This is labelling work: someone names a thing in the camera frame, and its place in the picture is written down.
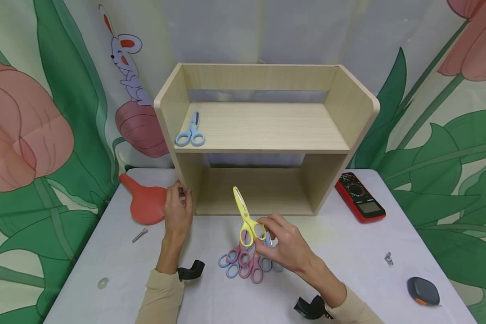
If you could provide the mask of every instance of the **digital multimeter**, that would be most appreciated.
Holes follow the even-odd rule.
[[[385,209],[352,172],[342,173],[335,188],[359,222],[369,223],[385,217]]]

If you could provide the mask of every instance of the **multimeter dial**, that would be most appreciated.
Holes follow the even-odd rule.
[[[364,194],[364,188],[359,184],[349,184],[346,185],[346,189],[354,197],[360,197]]]

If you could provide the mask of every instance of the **scissors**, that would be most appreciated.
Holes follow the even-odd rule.
[[[239,213],[242,215],[243,218],[243,226],[242,229],[239,231],[239,241],[240,243],[248,248],[249,246],[252,246],[254,244],[254,238],[260,239],[261,241],[265,240],[266,237],[266,230],[265,227],[262,224],[259,224],[258,222],[254,221],[252,218],[250,218],[247,205],[245,205],[243,196],[242,194],[239,193],[239,189],[237,187],[233,187],[232,191],[234,192],[234,198],[236,200],[236,204],[238,205]],[[256,226],[257,228],[260,228],[264,235],[259,236],[256,233]],[[246,241],[246,236],[245,238],[243,237],[243,232],[248,232],[250,233],[250,241],[249,243],[245,243]]]
[[[202,146],[205,143],[205,136],[203,133],[198,131],[198,124],[200,123],[200,113],[195,112],[191,117],[191,123],[189,124],[189,130],[185,132],[179,133],[175,138],[175,144],[177,146],[186,146],[191,142],[193,146]]]
[[[270,232],[266,232],[265,245],[273,248],[272,240],[270,238]],[[283,271],[283,267],[279,263],[273,262],[266,256],[259,257],[259,266],[264,272],[269,272],[270,270],[272,270],[272,268],[277,272]]]
[[[245,248],[245,246],[243,246],[240,242],[235,248],[230,250],[229,253],[221,256],[221,258],[218,260],[218,265],[220,267],[227,268],[225,271],[227,277],[232,279],[238,275],[242,267],[248,266],[250,263],[250,255],[248,254],[250,248]],[[236,271],[234,273],[230,273],[230,269],[232,269],[232,267],[236,267]]]
[[[259,266],[259,254],[254,251],[254,256],[252,257],[252,261],[249,262],[248,265],[242,266],[239,268],[239,276],[243,279],[250,277],[255,284],[260,284],[263,281],[263,269]],[[242,270],[248,268],[248,272],[244,273]],[[256,279],[256,272],[260,274],[259,279]]]

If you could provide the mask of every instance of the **curtain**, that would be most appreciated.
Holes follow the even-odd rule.
[[[349,167],[379,172],[486,324],[486,0],[0,0],[0,324],[42,323],[120,173],[172,167],[152,99],[176,62],[344,64],[382,105]]]

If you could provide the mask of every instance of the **cartoon mouse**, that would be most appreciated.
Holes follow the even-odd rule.
[[[113,33],[111,20],[104,7],[99,5],[99,12],[103,17],[104,24],[112,34],[112,55],[110,57],[117,68],[126,76],[121,80],[121,84],[126,86],[132,101],[136,101],[141,106],[151,106],[153,102],[140,84],[139,71],[137,65],[130,54],[135,54],[143,47],[140,38],[130,34],[120,34],[117,37]]]

